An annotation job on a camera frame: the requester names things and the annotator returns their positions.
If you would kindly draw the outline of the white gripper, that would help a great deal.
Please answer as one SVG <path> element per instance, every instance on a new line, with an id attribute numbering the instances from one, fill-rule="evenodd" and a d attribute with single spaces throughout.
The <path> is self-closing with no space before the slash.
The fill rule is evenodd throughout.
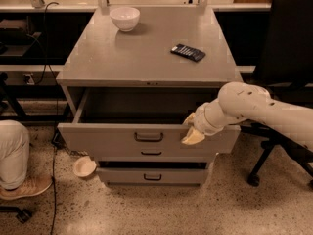
<path id="1" fill-rule="evenodd" d="M 204 140 L 205 135 L 212 136 L 223 130 L 225 115 L 217 102 L 204 103 L 190 113 L 183 122 L 184 125 L 194 125 L 181 140 L 185 145 L 195 145 Z"/>

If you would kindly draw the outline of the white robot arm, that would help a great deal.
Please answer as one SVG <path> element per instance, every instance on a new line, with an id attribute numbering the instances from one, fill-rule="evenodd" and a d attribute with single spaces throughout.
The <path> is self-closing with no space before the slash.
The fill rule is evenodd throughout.
<path id="1" fill-rule="evenodd" d="M 254 120 L 279 132 L 293 142 L 313 150 L 313 110 L 271 98 L 263 87 L 229 82 L 210 103 L 197 107 L 184 121 L 189 126 L 181 140 L 185 145 L 200 143 L 225 126 Z"/>

